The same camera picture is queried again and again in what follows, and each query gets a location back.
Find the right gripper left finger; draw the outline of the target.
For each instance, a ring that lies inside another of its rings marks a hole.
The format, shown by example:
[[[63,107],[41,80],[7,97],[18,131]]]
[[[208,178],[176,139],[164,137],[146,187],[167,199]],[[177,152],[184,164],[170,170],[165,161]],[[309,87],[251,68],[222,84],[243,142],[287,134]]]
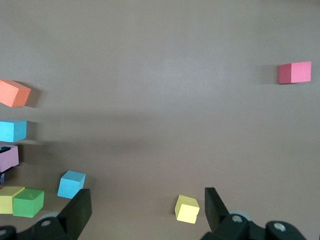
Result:
[[[2,240],[77,240],[92,215],[91,191],[81,189],[55,217],[39,220],[17,232],[11,225],[0,227]]]

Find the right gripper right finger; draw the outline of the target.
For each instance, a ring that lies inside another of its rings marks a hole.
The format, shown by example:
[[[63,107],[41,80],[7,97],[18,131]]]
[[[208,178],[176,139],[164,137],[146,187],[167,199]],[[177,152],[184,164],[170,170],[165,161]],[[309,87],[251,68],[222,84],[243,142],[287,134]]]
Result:
[[[256,225],[239,213],[229,213],[214,187],[204,191],[205,215],[210,232],[203,240],[304,240],[303,234],[292,224],[269,221],[265,227]]]

